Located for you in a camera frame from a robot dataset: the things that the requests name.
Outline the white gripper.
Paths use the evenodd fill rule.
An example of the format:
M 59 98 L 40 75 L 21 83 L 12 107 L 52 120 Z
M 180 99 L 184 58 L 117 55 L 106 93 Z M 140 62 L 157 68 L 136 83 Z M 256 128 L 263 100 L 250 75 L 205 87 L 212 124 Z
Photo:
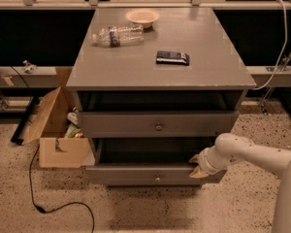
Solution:
M 231 156 L 223 156 L 216 150 L 216 147 L 211 147 L 193 155 L 189 159 L 189 163 L 198 163 L 199 165 L 189 174 L 189 177 L 202 179 L 226 170 L 230 165 L 236 164 L 237 160 Z

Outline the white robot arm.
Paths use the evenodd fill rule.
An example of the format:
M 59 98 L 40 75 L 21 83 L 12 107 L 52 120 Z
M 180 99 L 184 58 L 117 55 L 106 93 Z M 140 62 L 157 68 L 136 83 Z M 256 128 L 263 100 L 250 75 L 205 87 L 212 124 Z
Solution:
M 189 162 L 197 166 L 189 177 L 205 178 L 241 161 L 280 179 L 271 233 L 291 233 L 291 150 L 256 145 L 245 137 L 223 133 L 215 139 L 212 147 L 191 157 Z

